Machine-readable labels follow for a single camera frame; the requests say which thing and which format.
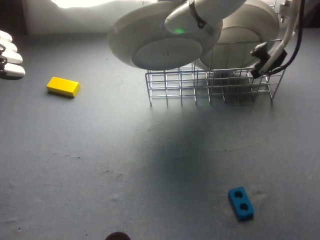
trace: blue block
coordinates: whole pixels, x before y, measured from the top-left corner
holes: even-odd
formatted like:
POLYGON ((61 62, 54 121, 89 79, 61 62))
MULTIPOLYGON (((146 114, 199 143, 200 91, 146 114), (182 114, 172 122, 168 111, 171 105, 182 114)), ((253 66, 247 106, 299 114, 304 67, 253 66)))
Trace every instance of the blue block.
POLYGON ((254 217, 255 210, 243 186, 231 189, 228 193, 230 203, 239 221, 250 220, 254 217))

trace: gray tabletop surface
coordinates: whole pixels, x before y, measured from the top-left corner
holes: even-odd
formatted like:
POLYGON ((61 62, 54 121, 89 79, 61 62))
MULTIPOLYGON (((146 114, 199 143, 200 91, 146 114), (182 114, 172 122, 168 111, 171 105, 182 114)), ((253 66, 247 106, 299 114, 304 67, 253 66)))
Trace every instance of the gray tabletop surface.
POLYGON ((106 35, 15 38, 26 76, 0 79, 0 240, 319 239, 319 39, 305 30, 273 104, 150 107, 145 71, 106 35), (78 95, 48 94, 53 76, 78 95), (238 186, 252 221, 230 206, 238 186))

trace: wire rack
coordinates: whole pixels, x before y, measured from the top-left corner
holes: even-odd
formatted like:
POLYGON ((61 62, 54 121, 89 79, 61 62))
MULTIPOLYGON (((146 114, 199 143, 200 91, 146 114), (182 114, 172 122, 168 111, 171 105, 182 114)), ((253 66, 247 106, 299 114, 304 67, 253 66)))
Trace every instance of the wire rack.
MULTIPOLYGON (((277 0, 270 7, 275 9, 276 4, 277 0)), ((279 44, 281 39, 268 42, 279 44)), ((261 42, 217 44, 231 46, 248 43, 258 45, 261 42)), ((253 78, 251 70, 252 67, 202 70, 196 66, 195 62, 172 70, 148 70, 145 74, 145 82, 149 102, 152 106, 154 99, 166 99, 168 104, 169 99, 180 98, 182 104, 184 98, 192 97, 196 103, 199 98, 208 98, 212 103, 214 99, 222 97, 225 103, 233 103, 248 99, 254 101, 259 94, 268 94, 273 100, 285 70, 271 76, 263 75, 258 79, 253 78)))

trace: bright light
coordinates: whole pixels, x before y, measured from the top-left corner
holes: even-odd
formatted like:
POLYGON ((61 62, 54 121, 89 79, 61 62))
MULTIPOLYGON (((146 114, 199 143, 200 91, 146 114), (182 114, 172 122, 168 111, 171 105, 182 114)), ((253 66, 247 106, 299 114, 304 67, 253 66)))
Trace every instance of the bright light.
POLYGON ((51 0, 62 9, 68 8, 89 8, 112 2, 113 0, 51 0))

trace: dish rack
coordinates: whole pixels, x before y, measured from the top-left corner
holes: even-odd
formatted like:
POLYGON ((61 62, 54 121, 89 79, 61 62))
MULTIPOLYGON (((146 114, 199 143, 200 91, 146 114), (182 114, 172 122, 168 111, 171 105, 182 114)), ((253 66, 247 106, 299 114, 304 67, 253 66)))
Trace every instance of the dish rack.
MULTIPOLYGON (((270 7, 275 9, 277 0, 270 7)), ((267 41, 280 43, 281 39, 267 41)), ((234 44, 260 44, 257 42, 228 42, 218 45, 234 44)), ((202 70, 193 62, 172 70, 152 71, 145 74, 145 82, 150 106, 154 99, 180 98, 181 104, 187 97, 194 98, 195 103, 199 98, 208 98, 212 103, 215 98, 223 98, 225 103, 240 102, 241 100, 255 100, 259 94, 268 94, 271 101, 275 98, 279 85, 284 77, 285 70, 275 75, 263 75, 254 79, 251 75, 252 67, 226 68, 202 70)))

